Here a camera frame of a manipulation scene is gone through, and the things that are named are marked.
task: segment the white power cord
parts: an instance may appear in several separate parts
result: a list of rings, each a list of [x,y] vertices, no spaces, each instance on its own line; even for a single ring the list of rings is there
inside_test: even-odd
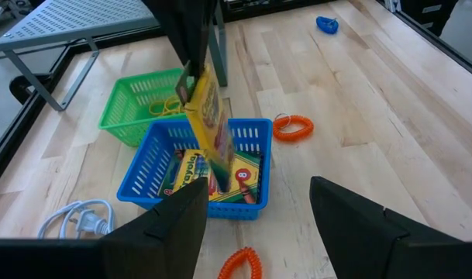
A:
[[[105,205],[109,209],[109,219],[108,223],[105,219],[100,218],[95,214],[95,211],[89,209],[89,205]],[[79,212],[78,219],[71,219],[71,216]],[[41,225],[40,231],[37,233],[39,239],[44,238],[44,232],[47,230],[48,225],[58,216],[67,213],[65,215],[64,223],[60,227],[60,235],[58,238],[65,238],[65,232],[67,231],[68,222],[76,222],[75,227],[77,231],[77,238],[81,237],[82,232],[90,232],[95,235],[105,235],[111,233],[114,229],[114,217],[112,206],[105,200],[102,199],[91,199],[88,201],[74,201],[71,204],[61,208],[50,216],[44,223]]]

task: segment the electrical plug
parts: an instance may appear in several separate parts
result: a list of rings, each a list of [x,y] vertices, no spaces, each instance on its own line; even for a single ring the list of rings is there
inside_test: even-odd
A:
[[[80,232],[90,232],[95,235],[105,235],[107,233],[107,223],[105,219],[100,218],[92,209],[84,209],[79,215],[76,230]]]

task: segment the blue keychain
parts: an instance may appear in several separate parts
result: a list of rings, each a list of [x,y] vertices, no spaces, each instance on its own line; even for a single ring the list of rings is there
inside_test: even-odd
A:
[[[331,35],[337,33],[337,30],[339,29],[337,19],[329,19],[323,16],[316,18],[316,25],[321,31]]]

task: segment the crayola logo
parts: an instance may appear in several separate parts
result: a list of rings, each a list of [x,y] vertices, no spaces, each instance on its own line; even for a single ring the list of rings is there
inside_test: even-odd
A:
[[[186,184],[191,182],[191,177],[194,174],[194,169],[195,169],[195,164],[196,164],[196,156],[191,156],[189,157],[189,161],[187,163],[187,169],[186,169],[186,174],[184,175],[184,180],[182,181],[182,187],[184,187]]]

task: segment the wooden table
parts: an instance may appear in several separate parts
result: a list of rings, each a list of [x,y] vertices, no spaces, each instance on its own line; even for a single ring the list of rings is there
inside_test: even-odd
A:
[[[337,18],[339,33],[318,31],[318,15]],[[216,278],[243,246],[260,254],[265,278],[334,278],[308,200],[313,175],[472,240],[472,75],[374,0],[226,28],[222,94],[232,115],[297,113],[315,132],[296,144],[274,141],[270,201],[257,221],[208,221],[196,278]],[[88,56],[74,58],[56,94]],[[98,120],[117,78],[172,67],[180,62],[165,37],[109,48],[66,112],[47,105],[0,180],[0,237],[34,237],[76,199],[108,199],[118,226],[140,214],[115,197],[135,149],[98,130]]]

